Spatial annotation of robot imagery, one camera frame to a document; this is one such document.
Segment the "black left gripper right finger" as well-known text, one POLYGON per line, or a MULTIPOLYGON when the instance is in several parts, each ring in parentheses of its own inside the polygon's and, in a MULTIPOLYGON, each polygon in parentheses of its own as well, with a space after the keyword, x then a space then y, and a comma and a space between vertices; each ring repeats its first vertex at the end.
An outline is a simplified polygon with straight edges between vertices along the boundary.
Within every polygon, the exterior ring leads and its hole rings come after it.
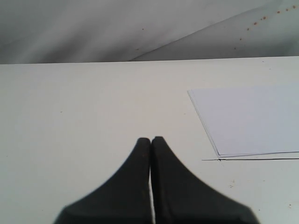
POLYGON ((257 224, 247 206, 197 178, 163 137, 151 143, 151 185, 157 224, 257 224))

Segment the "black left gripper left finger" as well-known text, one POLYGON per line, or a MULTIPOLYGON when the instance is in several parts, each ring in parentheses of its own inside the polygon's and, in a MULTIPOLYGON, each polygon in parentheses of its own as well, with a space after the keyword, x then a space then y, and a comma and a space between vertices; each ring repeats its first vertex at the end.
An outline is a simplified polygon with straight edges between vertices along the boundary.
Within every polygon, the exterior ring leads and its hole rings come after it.
POLYGON ((150 140, 139 138, 123 165, 104 184, 66 206, 56 224, 149 224, 150 140))

